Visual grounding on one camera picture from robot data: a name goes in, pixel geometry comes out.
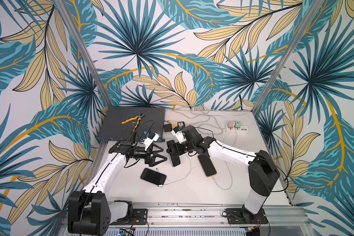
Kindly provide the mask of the black phone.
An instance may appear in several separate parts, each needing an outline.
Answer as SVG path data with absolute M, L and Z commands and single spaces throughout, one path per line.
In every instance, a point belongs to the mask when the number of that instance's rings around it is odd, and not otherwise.
M 173 140 L 167 141 L 167 153 L 170 155 L 172 167 L 177 167 L 181 164 L 178 143 Z

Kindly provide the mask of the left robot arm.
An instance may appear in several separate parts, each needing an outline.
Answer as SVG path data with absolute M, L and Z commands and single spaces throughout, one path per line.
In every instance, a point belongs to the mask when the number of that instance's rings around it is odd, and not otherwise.
M 153 167 L 167 160 L 161 155 L 164 148 L 152 143 L 135 146 L 118 141 L 109 149 L 108 157 L 96 176 L 80 191 L 74 191 L 68 200 L 67 229 L 71 234 L 103 236 L 114 222 L 133 220 L 131 201 L 108 203 L 105 193 L 130 159 L 143 159 Z

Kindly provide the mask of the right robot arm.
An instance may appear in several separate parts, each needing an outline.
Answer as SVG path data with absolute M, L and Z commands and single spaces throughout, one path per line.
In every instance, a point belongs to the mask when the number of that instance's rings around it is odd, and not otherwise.
M 251 152 L 226 145 L 214 137 L 202 135 L 196 127 L 188 125 L 182 130 L 171 131 L 177 142 L 171 144 L 167 152 L 171 156 L 181 156 L 188 152 L 195 152 L 205 157 L 217 158 L 242 167 L 249 175 L 251 190 L 242 207 L 242 212 L 251 216 L 261 213 L 266 199 L 269 197 L 280 173 L 268 152 L 260 150 Z

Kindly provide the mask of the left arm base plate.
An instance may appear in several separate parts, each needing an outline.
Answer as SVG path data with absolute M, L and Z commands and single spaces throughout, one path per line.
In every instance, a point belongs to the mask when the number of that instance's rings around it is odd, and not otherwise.
M 110 225 L 147 225 L 148 219 L 148 209 L 147 208 L 136 208 L 133 209 L 129 216 L 123 219 L 114 221 Z

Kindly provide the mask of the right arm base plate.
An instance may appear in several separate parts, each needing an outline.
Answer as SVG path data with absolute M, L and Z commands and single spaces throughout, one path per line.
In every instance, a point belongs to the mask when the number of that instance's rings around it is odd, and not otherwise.
M 268 219 L 263 208 L 258 213 L 252 214 L 244 207 L 226 208 L 223 215 L 227 218 L 230 225 L 266 225 Z

